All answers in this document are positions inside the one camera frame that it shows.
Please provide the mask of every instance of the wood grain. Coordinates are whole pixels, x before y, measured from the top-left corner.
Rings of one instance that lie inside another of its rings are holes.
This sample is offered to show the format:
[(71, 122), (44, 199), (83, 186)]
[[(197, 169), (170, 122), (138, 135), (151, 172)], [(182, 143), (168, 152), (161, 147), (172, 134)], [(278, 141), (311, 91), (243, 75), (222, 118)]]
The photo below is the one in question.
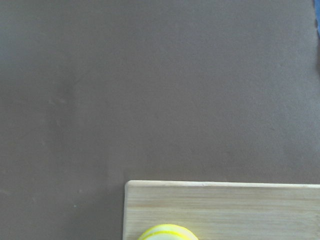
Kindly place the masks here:
[(129, 181), (123, 240), (158, 224), (199, 240), (320, 240), (320, 185)]

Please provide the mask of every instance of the yellow jar lid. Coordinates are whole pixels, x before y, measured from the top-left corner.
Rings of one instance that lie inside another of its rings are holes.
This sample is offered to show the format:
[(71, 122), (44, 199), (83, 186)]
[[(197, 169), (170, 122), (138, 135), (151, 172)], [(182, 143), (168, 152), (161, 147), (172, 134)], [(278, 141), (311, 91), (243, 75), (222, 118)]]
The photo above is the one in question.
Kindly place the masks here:
[(160, 224), (146, 230), (138, 240), (198, 240), (198, 238), (183, 226)]

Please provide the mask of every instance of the gray surface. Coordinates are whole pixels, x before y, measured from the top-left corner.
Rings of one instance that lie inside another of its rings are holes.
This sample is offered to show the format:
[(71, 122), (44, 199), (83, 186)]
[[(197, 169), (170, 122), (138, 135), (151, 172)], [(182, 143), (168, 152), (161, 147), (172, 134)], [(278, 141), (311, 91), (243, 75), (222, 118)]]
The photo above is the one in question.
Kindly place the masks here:
[(311, 0), (2, 1), (0, 239), (120, 240), (130, 179), (320, 184)]

